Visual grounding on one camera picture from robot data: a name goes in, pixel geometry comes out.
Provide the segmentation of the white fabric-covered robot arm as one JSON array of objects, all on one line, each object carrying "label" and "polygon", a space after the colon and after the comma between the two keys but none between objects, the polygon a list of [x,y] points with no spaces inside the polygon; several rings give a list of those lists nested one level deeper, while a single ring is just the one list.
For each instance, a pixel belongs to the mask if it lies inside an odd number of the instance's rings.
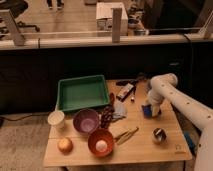
[{"label": "white fabric-covered robot arm", "polygon": [[179,91],[177,84],[173,73],[151,78],[147,101],[152,114],[157,115],[163,101],[169,100],[201,131],[194,171],[213,171],[213,109]]}]

